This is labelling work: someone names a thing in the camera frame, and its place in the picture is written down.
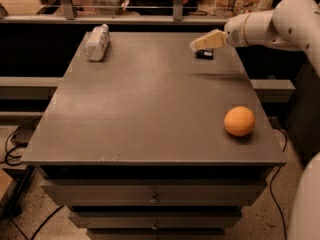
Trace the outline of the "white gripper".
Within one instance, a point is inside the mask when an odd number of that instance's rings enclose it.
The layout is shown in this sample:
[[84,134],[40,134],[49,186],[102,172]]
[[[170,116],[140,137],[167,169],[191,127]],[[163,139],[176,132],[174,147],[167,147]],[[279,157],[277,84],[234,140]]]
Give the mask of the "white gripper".
[[227,43],[233,47],[246,47],[244,25],[247,15],[241,14],[230,18],[224,26],[224,31],[212,30],[190,42],[192,51],[223,47]]

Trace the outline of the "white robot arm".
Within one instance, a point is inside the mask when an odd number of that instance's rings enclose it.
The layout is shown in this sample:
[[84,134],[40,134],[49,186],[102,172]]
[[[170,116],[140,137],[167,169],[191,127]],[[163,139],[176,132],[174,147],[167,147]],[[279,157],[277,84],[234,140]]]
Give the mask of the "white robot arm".
[[[233,47],[265,47],[302,51],[320,74],[320,7],[314,0],[282,0],[273,10],[230,18],[222,31],[212,30],[190,43],[192,51]],[[320,240],[320,153],[300,178],[288,240]]]

